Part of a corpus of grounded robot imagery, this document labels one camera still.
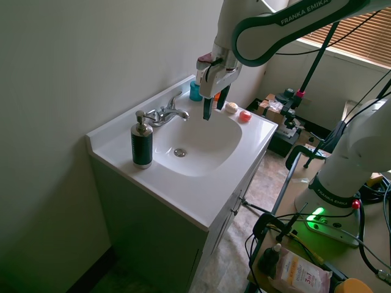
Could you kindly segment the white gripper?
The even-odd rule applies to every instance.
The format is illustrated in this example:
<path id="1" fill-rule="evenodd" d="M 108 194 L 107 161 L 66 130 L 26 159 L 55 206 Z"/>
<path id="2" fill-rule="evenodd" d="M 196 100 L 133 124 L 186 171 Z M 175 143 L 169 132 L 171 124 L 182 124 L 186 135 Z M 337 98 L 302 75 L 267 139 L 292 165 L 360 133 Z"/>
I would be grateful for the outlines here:
<path id="1" fill-rule="evenodd" d="M 222 62 L 212 63 L 204 72 L 199 93 L 203 99 L 203 119 L 208 121 L 211 117 L 214 96 L 220 92 L 216 109 L 221 110 L 230 90 L 230 84 L 237 80 L 240 74 L 240 63 L 228 70 Z"/>

